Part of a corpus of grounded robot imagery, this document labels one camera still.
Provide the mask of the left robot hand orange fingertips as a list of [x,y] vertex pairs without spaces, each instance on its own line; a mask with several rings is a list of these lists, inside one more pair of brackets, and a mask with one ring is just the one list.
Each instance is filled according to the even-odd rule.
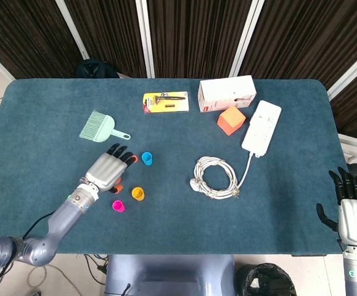
[[81,182],[94,184],[99,192],[118,194],[122,189],[121,176],[125,170],[138,161],[132,152],[125,152],[127,146],[113,144],[103,153],[82,177]]

